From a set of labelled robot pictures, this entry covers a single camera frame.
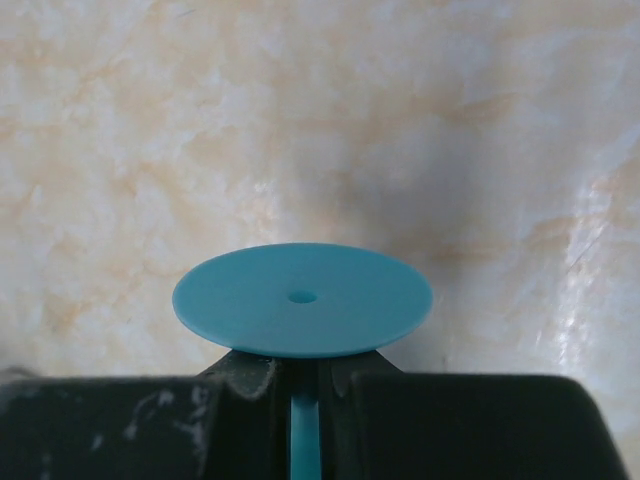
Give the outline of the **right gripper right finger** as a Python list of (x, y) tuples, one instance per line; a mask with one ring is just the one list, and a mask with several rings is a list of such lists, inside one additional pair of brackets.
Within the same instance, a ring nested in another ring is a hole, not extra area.
[(559, 376), (406, 373), (378, 352), (319, 364), (327, 479), (624, 479), (595, 402)]

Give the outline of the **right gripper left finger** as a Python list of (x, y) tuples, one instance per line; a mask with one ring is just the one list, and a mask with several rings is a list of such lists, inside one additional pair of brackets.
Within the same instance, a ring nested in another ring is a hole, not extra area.
[(231, 351), (195, 376), (1, 388), (4, 479), (285, 479), (282, 365)]

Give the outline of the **blue wine glass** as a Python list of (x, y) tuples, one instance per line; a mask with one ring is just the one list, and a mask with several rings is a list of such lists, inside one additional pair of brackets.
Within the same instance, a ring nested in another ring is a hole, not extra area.
[(234, 351), (282, 360), (290, 379), (289, 476), (321, 476), (319, 362), (375, 351), (420, 326), (433, 292), (415, 268), (370, 250), (286, 243), (208, 260), (176, 285), (178, 319)]

